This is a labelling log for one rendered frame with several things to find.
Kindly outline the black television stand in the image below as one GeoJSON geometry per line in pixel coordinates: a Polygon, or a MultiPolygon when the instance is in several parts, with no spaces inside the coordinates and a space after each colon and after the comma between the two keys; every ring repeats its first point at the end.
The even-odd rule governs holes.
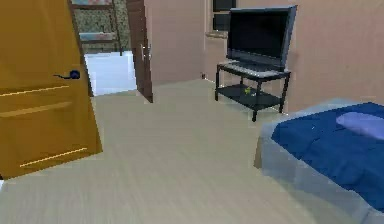
{"type": "Polygon", "coordinates": [[[255,122],[260,110],[279,106],[278,112],[282,113],[289,86],[291,72],[284,67],[266,64],[251,64],[239,61],[218,63],[215,75],[215,100],[218,96],[225,96],[253,111],[252,121],[255,122]],[[240,77],[238,84],[220,86],[220,72],[225,71],[240,77]],[[262,90],[262,84],[274,80],[284,80],[280,97],[262,90]],[[256,96],[245,95],[244,89],[251,87],[256,96]]]}

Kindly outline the dark brown room door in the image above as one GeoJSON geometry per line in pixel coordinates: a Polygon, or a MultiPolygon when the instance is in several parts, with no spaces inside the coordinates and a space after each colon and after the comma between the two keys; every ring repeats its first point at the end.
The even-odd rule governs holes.
{"type": "Polygon", "coordinates": [[[153,102],[144,0],[126,0],[137,90],[153,102]]]}

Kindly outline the dark window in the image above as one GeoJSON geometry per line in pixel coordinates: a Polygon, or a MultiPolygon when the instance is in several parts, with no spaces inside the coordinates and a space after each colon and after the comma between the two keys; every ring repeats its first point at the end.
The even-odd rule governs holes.
{"type": "Polygon", "coordinates": [[[229,30],[229,12],[237,0],[205,0],[205,35],[226,39],[229,30]]]}

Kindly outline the grey flat television set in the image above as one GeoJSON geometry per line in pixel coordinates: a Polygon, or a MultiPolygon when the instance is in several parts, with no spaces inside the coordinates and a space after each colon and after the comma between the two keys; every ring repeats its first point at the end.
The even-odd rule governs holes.
{"type": "Polygon", "coordinates": [[[232,8],[226,57],[284,70],[297,8],[297,5],[232,8]]]}

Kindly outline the grey bed with blue blanket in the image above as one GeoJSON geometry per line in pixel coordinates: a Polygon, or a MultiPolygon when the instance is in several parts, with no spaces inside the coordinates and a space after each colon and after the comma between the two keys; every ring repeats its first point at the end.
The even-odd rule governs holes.
{"type": "Polygon", "coordinates": [[[254,166],[334,204],[356,224],[384,224],[384,140],[337,124],[348,112],[384,118],[384,105],[331,99],[266,123],[254,166]]]}

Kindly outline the yellow wooden room door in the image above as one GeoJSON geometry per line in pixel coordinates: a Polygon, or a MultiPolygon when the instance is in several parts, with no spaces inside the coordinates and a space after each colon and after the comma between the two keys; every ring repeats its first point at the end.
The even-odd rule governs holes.
{"type": "Polygon", "coordinates": [[[0,176],[100,153],[89,76],[67,0],[0,0],[0,176]],[[79,79],[62,79],[71,70],[79,79]]]}

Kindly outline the pale purple pillow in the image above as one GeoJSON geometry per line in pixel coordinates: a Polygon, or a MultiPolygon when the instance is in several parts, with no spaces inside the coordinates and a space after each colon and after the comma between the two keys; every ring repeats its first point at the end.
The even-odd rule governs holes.
{"type": "Polygon", "coordinates": [[[384,118],[365,113],[348,112],[337,117],[336,123],[354,133],[384,140],[384,118]]]}

